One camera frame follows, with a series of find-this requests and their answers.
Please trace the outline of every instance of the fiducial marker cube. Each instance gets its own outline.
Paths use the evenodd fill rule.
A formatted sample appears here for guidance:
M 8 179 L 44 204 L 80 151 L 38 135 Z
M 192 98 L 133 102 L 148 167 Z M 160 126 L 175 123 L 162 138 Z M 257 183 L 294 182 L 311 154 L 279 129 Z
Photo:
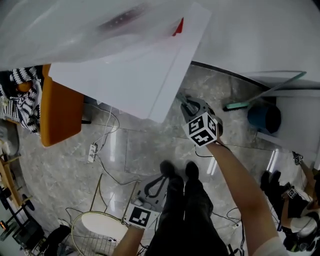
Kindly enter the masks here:
M 186 136 L 201 148 L 217 140 L 218 121 L 207 112 L 183 126 Z

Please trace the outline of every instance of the white sleeve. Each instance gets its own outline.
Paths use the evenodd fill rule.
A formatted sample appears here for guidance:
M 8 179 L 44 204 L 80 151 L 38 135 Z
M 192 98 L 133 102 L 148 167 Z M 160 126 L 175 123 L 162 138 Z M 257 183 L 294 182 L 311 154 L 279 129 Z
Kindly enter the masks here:
M 280 237 L 276 236 L 261 245 L 252 256 L 289 256 Z
M 299 232 L 304 235 L 309 235 L 317 228 L 317 222 L 308 216 L 292 218 L 290 228 L 293 233 Z

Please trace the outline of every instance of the power strip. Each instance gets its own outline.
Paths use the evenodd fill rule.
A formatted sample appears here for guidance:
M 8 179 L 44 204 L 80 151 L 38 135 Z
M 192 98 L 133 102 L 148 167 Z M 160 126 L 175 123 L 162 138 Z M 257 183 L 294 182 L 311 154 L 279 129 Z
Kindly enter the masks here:
M 88 162 L 93 163 L 96 159 L 96 152 L 97 152 L 97 144 L 91 144 L 89 149 L 89 155 L 88 155 Z

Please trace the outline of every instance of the black shoe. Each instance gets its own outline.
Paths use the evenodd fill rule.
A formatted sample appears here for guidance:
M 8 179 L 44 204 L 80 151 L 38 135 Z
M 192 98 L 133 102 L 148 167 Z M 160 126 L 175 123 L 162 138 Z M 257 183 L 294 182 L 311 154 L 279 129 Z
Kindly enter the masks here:
M 164 160 L 160 163 L 160 172 L 168 178 L 176 175 L 175 166 L 168 160 Z
M 270 185 L 271 186 L 279 185 L 280 176 L 281 176 L 281 172 L 280 171 L 278 171 L 278 170 L 274 171 L 272 173 L 272 175 L 271 175 Z
M 269 188 L 269 178 L 270 178 L 270 172 L 268 172 L 267 170 L 264 171 L 264 173 L 261 176 L 261 184 L 260 184 L 260 188 L 262 191 L 267 191 Z
M 192 161 L 188 162 L 185 167 L 185 175 L 187 175 L 189 180 L 198 180 L 199 179 L 198 166 Z

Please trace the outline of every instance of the forearm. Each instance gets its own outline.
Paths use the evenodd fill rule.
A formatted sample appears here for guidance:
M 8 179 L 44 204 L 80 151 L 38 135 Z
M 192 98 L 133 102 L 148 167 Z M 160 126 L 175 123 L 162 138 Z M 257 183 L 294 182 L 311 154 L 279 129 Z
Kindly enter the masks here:
M 112 256 L 136 256 L 143 235 L 143 229 L 129 227 L 121 242 L 114 249 Z
M 291 220 L 288 218 L 289 211 L 289 200 L 286 199 L 283 204 L 282 214 L 281 214 L 281 226 L 290 229 Z
M 233 153 L 214 143 L 208 145 L 208 149 L 216 159 L 241 215 L 257 211 L 270 212 L 257 182 Z
M 301 162 L 300 166 L 301 166 L 301 169 L 306 177 L 308 184 L 312 188 L 314 188 L 315 184 L 316 184 L 316 180 L 314 179 L 313 171 L 308 166 L 306 166 L 306 164 L 303 161 Z

